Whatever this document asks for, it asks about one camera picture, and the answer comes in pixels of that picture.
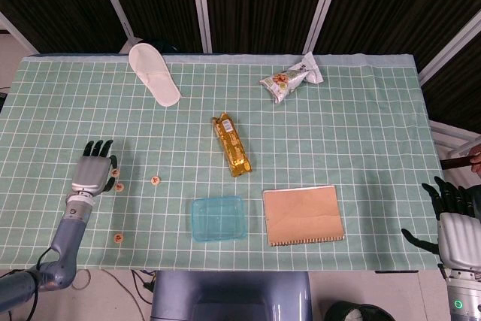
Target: yellow snack bar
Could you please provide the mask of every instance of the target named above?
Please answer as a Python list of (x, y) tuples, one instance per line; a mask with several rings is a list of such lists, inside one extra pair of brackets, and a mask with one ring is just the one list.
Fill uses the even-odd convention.
[(242, 173), (252, 172), (247, 155), (242, 147), (241, 140), (234, 127), (231, 117), (222, 113), (219, 118), (212, 118), (213, 128), (224, 149), (225, 158), (232, 177), (240, 176)]

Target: green grid tablecloth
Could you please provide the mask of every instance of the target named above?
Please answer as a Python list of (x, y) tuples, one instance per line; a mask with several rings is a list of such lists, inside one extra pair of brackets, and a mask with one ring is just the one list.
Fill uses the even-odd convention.
[[(114, 139), (125, 189), (96, 198), (80, 267), (436, 267), (400, 232), (431, 241), (437, 234), (419, 185), (440, 166), (412, 57), (317, 56), (325, 82), (303, 83), (281, 104), (258, 81), (298, 56), (165, 58), (183, 95), (170, 108), (156, 104), (125, 56), (20, 63), (0, 113), (1, 267), (31, 265), (49, 246), (81, 151), (100, 138)], [(210, 122), (223, 111), (243, 140), (250, 174), (230, 175)], [(269, 247), (262, 190), (323, 184), (337, 188), (346, 240)], [(192, 200), (221, 195), (244, 199), (248, 237), (193, 242)]]

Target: plastic food wrapper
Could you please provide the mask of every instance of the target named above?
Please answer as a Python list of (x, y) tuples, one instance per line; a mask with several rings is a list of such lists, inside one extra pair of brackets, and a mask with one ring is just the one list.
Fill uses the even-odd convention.
[(213, 129), (220, 140), (220, 144), (224, 149), (225, 158), (232, 177), (240, 176), (246, 172), (252, 172), (249, 160), (247, 158), (244, 147), (242, 147), (241, 139), (237, 134), (231, 117), (227, 113), (222, 113), (219, 118), (212, 118)]
[(319, 67), (314, 60), (312, 52), (307, 53), (302, 60), (285, 71), (271, 75), (259, 81), (264, 85), (272, 97), (274, 103), (280, 103), (289, 93), (294, 92), (302, 81), (312, 84), (323, 82)]

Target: blue plastic container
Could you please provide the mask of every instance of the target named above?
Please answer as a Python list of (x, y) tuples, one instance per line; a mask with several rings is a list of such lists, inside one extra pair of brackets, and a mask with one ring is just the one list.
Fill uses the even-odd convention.
[(246, 237), (247, 222), (241, 197), (196, 199), (191, 212), (194, 241), (225, 241)]

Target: brown notebook cover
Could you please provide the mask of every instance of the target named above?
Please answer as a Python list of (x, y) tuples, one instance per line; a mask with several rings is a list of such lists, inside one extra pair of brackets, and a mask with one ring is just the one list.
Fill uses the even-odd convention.
[(271, 246), (344, 239), (334, 186), (264, 191), (264, 211)]

